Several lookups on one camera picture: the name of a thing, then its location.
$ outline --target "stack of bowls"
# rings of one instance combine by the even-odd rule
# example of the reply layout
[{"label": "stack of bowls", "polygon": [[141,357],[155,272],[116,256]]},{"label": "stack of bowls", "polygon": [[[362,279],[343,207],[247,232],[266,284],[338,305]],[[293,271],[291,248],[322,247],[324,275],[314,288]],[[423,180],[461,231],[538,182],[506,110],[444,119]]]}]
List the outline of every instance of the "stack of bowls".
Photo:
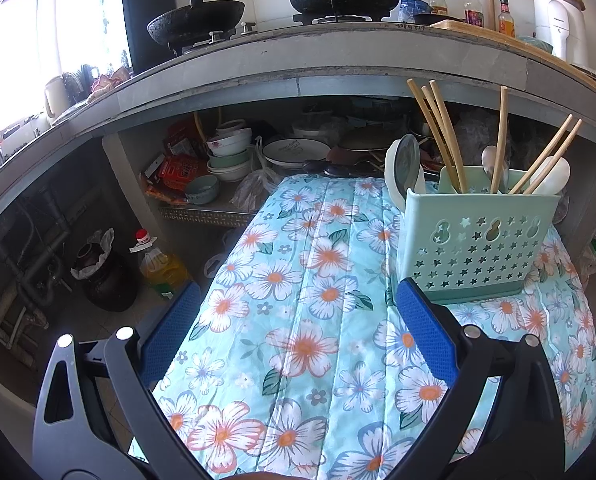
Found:
[{"label": "stack of bowls", "polygon": [[216,135],[207,140],[211,150],[207,169],[223,182],[236,182],[251,173],[251,128],[240,119],[218,126]]}]

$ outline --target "utensil holder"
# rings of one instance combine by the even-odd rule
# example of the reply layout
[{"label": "utensil holder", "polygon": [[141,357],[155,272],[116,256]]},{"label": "utensil holder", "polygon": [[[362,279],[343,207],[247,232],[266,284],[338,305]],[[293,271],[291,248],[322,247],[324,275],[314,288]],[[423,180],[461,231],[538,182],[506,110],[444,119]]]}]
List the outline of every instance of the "utensil holder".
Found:
[{"label": "utensil holder", "polygon": [[[407,192],[398,280],[413,278],[436,303],[512,296],[522,290],[558,206],[559,196],[490,194],[481,166],[466,166],[468,193],[446,169],[437,194]],[[510,170],[513,187],[524,171]]]}]

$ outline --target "bottle label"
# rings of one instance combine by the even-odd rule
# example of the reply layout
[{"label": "bottle label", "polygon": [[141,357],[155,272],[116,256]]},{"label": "bottle label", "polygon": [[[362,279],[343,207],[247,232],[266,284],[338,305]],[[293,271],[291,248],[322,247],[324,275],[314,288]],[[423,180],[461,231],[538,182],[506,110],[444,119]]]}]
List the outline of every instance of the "bottle label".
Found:
[{"label": "bottle label", "polygon": [[511,22],[506,22],[505,20],[499,20],[499,21],[500,21],[499,32],[501,34],[504,34],[505,36],[515,38],[515,24],[511,23]]},{"label": "bottle label", "polygon": [[484,15],[478,10],[465,10],[466,22],[478,27],[484,27]]}]

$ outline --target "silver screw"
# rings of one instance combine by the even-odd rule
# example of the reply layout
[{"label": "silver screw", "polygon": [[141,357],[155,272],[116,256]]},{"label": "silver screw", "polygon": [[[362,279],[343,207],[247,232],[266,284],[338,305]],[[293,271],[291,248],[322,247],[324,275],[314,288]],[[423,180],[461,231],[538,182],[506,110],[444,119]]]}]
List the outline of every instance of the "silver screw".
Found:
[{"label": "silver screw", "polygon": [[466,325],[464,335],[469,339],[478,339],[482,335],[482,331],[475,325]]},{"label": "silver screw", "polygon": [[527,335],[524,340],[527,342],[527,345],[533,346],[534,348],[540,344],[540,339],[535,337],[533,334]]}]

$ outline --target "blue gripper pad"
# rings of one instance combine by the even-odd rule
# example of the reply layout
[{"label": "blue gripper pad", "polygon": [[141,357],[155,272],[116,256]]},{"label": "blue gripper pad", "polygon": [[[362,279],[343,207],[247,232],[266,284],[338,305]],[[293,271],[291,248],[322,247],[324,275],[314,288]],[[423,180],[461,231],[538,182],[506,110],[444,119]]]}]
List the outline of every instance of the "blue gripper pad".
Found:
[{"label": "blue gripper pad", "polygon": [[415,286],[407,280],[398,285],[396,307],[436,379],[452,387],[458,377],[456,349]]}]

